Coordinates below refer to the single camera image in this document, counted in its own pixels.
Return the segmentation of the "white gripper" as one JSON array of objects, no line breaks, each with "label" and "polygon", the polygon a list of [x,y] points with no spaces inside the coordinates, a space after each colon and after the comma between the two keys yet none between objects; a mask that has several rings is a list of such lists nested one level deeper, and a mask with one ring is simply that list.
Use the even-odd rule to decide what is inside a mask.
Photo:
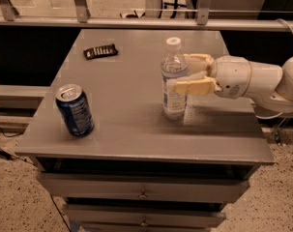
[{"label": "white gripper", "polygon": [[214,61],[210,54],[185,54],[189,76],[166,81],[169,91],[193,96],[215,92],[221,98],[238,99],[249,85],[250,64],[243,57],[225,55]]}]

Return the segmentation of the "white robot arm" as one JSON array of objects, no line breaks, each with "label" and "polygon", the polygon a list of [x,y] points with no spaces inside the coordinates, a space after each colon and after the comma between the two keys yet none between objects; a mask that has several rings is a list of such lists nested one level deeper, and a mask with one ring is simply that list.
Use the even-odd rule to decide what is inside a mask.
[{"label": "white robot arm", "polygon": [[167,81],[167,90],[178,94],[251,99],[257,106],[278,113],[293,112],[293,57],[284,65],[251,62],[225,55],[186,54],[191,75]]}]

